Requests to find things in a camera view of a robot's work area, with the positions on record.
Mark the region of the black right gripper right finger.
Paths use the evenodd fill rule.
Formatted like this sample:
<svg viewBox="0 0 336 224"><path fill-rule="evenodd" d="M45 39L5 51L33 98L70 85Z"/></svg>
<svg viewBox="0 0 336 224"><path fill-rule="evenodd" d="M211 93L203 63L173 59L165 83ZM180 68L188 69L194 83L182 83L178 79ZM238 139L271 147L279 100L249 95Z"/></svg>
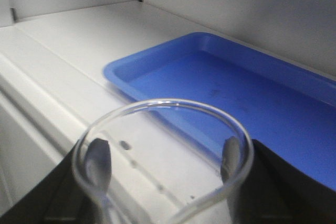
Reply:
<svg viewBox="0 0 336 224"><path fill-rule="evenodd" d="M299 171L258 140L239 189L228 198L232 223L335 223L335 191Z"/></svg>

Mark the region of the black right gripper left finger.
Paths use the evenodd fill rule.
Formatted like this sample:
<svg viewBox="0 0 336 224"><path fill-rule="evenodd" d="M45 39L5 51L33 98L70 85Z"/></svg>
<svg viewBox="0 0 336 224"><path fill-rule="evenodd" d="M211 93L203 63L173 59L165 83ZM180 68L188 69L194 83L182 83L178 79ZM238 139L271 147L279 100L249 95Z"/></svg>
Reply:
<svg viewBox="0 0 336 224"><path fill-rule="evenodd" d="M94 139L84 159L76 145L1 223L111 223L106 192L111 179L108 141Z"/></svg>

